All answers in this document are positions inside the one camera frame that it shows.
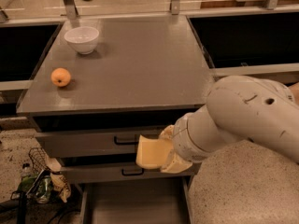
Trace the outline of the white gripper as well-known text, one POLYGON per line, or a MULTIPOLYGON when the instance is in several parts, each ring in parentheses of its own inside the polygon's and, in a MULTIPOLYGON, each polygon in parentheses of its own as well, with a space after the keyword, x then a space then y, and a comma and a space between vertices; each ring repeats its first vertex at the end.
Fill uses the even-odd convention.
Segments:
POLYGON ((175 150, 169 152, 160 171, 167 174, 182 173, 192 163, 209 157, 212 154, 209 150, 213 141, 211 135, 214 133, 215 126, 207 112, 187 113, 174 126, 168 125, 161 131, 159 138, 172 139, 175 150))

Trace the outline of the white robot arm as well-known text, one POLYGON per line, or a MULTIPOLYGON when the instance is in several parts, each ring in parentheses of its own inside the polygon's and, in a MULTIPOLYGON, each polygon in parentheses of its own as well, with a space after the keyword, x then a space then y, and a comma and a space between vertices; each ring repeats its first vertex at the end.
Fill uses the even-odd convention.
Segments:
POLYGON ((164 130, 173 149, 162 165, 176 174, 228 144, 249 140, 299 162, 299 84, 270 79, 224 77, 211 88, 206 104, 164 130))

